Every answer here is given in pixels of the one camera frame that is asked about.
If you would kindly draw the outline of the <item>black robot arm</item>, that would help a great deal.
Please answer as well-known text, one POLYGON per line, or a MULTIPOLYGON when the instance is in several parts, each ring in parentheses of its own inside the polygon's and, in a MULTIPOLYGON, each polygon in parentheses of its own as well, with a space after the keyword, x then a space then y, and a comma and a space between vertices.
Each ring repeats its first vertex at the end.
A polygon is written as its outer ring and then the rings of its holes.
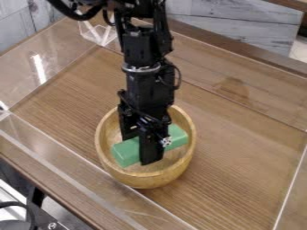
POLYGON ((123 139, 139 138, 139 161, 153 164, 163 158, 170 144, 175 91, 182 78, 167 59, 173 52, 173 35, 166 13, 166 0, 47 0, 55 9, 76 21, 99 13, 114 12, 104 21, 116 28, 122 52, 126 88, 118 92, 123 139))

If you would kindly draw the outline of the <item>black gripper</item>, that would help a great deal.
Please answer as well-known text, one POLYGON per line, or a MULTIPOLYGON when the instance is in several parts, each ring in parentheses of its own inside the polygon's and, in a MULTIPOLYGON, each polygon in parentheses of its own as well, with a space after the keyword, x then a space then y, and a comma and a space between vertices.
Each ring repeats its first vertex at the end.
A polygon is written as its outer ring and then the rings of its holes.
POLYGON ((182 80, 175 80, 175 64, 143 67, 124 64, 123 71, 126 88, 118 92, 122 136, 123 140, 139 136, 141 163, 149 165, 163 158, 166 146, 171 143, 169 108, 182 80))

